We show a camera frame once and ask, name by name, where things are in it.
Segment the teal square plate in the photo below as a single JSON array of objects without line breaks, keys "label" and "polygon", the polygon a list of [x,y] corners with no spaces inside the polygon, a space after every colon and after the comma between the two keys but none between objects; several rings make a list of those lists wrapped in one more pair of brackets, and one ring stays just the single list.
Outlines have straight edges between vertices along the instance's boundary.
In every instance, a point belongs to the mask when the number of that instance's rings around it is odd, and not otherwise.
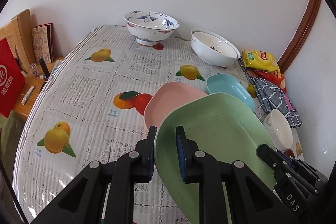
[{"label": "teal square plate", "polygon": [[255,111],[255,103],[244,86],[234,77],[228,74],[217,74],[206,79],[208,94],[225,93],[232,95],[245,103],[252,111]]}]

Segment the brown wooden door frame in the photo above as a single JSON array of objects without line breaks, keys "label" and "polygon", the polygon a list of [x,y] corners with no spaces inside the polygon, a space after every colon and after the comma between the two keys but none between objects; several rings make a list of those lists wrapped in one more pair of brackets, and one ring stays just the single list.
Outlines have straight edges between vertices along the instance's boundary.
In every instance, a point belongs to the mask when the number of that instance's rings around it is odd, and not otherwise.
[{"label": "brown wooden door frame", "polygon": [[284,73],[295,57],[299,54],[303,47],[310,31],[315,23],[317,14],[322,0],[309,0],[306,6],[306,10],[303,13],[302,19],[293,35],[293,38],[287,45],[284,53],[281,55],[278,65],[282,73]]}]

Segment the patterned brown book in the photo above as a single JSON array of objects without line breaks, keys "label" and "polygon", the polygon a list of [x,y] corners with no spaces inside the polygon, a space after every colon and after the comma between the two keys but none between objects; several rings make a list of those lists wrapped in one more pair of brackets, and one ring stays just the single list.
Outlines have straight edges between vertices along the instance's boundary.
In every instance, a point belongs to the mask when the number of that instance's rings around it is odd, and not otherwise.
[{"label": "patterned brown book", "polygon": [[42,57],[45,63],[53,63],[53,23],[41,24],[34,27],[32,29],[32,40],[36,61]]}]

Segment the large white outer bowl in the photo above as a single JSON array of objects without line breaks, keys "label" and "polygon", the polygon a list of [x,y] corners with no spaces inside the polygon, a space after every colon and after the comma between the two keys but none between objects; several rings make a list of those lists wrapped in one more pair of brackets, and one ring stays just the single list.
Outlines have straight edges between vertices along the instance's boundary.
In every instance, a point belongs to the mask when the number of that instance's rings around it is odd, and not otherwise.
[{"label": "large white outer bowl", "polygon": [[[238,57],[237,58],[226,57],[226,56],[222,55],[221,53],[218,53],[215,50],[212,50],[208,46],[204,45],[200,40],[198,40],[194,36],[194,32],[198,32],[198,31],[205,32],[207,34],[212,34],[212,35],[216,36],[217,38],[226,40],[228,42],[228,44],[231,45],[234,48],[234,50],[237,52]],[[222,36],[220,36],[220,35],[218,35],[214,32],[204,30],[204,29],[201,29],[201,28],[193,28],[191,30],[190,45],[191,45],[192,50],[197,54],[197,56],[199,58],[201,58],[204,62],[206,62],[210,65],[214,65],[214,66],[228,67],[228,66],[236,63],[236,61],[238,61],[238,59],[240,59],[240,57],[241,57],[241,54],[240,54],[239,50],[231,42],[229,42],[227,39],[223,38]]]}]

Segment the plain white bowl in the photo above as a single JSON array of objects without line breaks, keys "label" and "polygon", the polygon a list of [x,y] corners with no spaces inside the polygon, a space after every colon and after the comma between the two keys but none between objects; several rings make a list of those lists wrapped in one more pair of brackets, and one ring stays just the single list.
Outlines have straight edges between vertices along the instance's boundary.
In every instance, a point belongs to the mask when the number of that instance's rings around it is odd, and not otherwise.
[{"label": "plain white bowl", "polygon": [[264,119],[263,126],[267,130],[275,146],[280,151],[291,148],[293,134],[285,116],[277,109],[273,109]]}]

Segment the red chips bag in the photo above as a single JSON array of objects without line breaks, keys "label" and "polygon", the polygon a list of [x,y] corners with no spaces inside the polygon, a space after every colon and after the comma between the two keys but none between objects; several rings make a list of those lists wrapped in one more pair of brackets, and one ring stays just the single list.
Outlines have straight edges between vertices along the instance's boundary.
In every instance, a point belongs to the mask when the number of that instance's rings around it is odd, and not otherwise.
[{"label": "red chips bag", "polygon": [[286,93],[285,77],[281,72],[278,71],[267,72],[258,69],[248,69],[248,74],[250,77],[258,77],[265,79],[277,85],[283,92]]}]

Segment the yellow chips bag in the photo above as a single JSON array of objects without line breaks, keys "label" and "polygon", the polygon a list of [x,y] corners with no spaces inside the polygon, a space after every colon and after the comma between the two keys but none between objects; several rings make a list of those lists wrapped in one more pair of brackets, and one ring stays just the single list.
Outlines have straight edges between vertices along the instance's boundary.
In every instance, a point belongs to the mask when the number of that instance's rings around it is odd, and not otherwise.
[{"label": "yellow chips bag", "polygon": [[267,72],[280,71],[275,57],[269,52],[244,49],[241,57],[245,67]]}]

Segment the green square plate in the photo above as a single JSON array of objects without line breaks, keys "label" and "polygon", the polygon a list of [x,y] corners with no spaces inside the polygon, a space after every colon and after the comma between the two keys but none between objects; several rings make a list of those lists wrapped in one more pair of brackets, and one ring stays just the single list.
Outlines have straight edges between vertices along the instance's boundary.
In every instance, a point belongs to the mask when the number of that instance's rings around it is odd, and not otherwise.
[{"label": "green square plate", "polygon": [[254,112],[237,98],[215,93],[185,104],[161,122],[154,143],[158,174],[172,199],[191,223],[199,222],[197,184],[185,184],[179,169],[175,129],[183,126],[186,137],[198,148],[222,162],[243,161],[269,188],[273,171],[258,158],[261,144],[274,142]]}]

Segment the pink square plate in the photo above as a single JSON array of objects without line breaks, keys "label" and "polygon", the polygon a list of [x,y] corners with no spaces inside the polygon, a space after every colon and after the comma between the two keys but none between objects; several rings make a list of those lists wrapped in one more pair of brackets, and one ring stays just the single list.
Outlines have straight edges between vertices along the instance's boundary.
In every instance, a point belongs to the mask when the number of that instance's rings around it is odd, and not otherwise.
[{"label": "pink square plate", "polygon": [[145,108],[143,119],[146,128],[159,128],[172,111],[206,95],[205,92],[185,83],[171,82],[162,85]]}]

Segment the blue pattern footed bowl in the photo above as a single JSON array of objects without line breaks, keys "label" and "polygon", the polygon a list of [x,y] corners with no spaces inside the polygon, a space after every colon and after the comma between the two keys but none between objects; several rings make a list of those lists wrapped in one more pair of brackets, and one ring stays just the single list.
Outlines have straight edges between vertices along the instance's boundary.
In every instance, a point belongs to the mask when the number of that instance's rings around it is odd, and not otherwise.
[{"label": "blue pattern footed bowl", "polygon": [[123,16],[127,30],[143,46],[155,46],[180,27],[179,22],[156,11],[131,11]]}]

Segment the small glass bottle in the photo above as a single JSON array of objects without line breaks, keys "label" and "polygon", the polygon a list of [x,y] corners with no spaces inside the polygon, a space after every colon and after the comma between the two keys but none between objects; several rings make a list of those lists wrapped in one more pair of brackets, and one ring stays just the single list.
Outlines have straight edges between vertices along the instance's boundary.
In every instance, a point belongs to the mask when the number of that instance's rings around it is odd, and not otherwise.
[{"label": "small glass bottle", "polygon": [[38,67],[36,65],[36,63],[32,63],[30,65],[31,67],[31,71],[32,71],[32,74],[35,76],[35,77],[38,77],[39,76],[39,71],[38,71]]}]

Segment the wooden side cabinet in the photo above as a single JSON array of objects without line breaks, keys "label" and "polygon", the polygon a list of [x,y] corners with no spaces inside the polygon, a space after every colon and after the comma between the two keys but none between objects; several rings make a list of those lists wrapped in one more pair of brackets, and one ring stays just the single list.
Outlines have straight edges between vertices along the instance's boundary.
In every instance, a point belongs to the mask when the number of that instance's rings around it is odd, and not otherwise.
[{"label": "wooden side cabinet", "polygon": [[[12,54],[18,59],[19,67],[26,73],[25,84],[19,94],[13,111],[23,120],[26,121],[31,109],[37,100],[39,93],[45,81],[40,77],[35,77],[32,74],[30,64],[35,61],[32,40],[32,24],[30,10],[26,9],[9,21],[8,24],[1,27],[1,39],[7,38]],[[24,94],[34,86],[34,91],[31,93],[25,105],[21,104]]]}]

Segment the grey checked cloth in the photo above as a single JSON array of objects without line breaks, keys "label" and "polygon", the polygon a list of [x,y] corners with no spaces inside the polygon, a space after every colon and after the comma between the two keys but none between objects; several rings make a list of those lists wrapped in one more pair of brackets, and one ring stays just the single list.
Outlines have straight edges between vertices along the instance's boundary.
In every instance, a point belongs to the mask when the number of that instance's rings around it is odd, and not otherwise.
[{"label": "grey checked cloth", "polygon": [[277,109],[287,119],[291,128],[299,128],[302,126],[301,117],[285,92],[268,80],[250,76],[241,60],[238,61],[238,64],[242,68],[250,84],[253,86],[253,89],[256,92],[256,97],[265,113],[268,114],[273,109]]}]

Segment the brown clay small bowl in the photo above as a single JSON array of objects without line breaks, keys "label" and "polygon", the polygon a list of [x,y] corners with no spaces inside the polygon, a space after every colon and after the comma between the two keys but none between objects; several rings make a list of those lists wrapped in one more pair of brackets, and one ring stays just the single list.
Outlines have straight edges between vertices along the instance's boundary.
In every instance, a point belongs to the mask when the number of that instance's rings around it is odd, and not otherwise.
[{"label": "brown clay small bowl", "polygon": [[290,148],[286,149],[284,151],[284,154],[291,159],[295,158],[294,152]]}]

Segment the fruit print tablecloth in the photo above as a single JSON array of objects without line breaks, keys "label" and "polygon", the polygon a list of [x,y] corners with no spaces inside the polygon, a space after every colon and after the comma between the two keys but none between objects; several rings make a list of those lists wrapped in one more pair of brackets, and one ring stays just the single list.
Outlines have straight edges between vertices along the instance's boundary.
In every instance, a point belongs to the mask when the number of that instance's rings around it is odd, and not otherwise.
[{"label": "fruit print tablecloth", "polygon": [[18,144],[13,188],[29,221],[92,160],[117,160],[146,137],[148,96],[162,85],[181,91],[173,107],[206,91],[206,79],[226,73],[244,87],[239,63],[206,63],[175,36],[158,46],[138,44],[126,27],[104,25],[80,42],[37,97]]}]

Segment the white stick on cabinet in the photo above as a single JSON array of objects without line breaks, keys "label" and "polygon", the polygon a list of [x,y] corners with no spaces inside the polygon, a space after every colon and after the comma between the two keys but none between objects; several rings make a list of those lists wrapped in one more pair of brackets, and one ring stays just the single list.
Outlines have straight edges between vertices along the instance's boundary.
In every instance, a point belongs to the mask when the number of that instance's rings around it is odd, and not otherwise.
[{"label": "white stick on cabinet", "polygon": [[25,105],[25,104],[26,104],[26,102],[27,102],[27,100],[29,99],[31,93],[34,91],[34,88],[35,88],[34,86],[31,86],[31,87],[29,88],[29,90],[24,94],[24,97],[23,97],[23,99],[21,100],[21,104],[22,104],[22,105]]}]

